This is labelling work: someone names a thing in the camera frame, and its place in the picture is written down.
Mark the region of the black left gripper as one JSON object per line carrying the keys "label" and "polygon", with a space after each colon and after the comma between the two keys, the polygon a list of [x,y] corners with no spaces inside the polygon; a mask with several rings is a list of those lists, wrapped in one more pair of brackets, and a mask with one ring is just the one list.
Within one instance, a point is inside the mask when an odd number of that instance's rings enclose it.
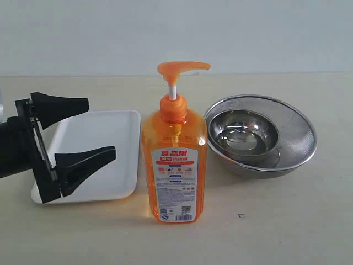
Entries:
{"label": "black left gripper", "polygon": [[15,101],[17,115],[1,123],[1,177],[32,170],[41,201],[48,203],[71,195],[93,173],[114,161],[116,149],[106,146],[85,152],[56,153],[55,173],[41,134],[36,134],[39,131],[36,117],[46,129],[63,119],[88,112],[89,100],[40,92],[30,95],[31,100]]}

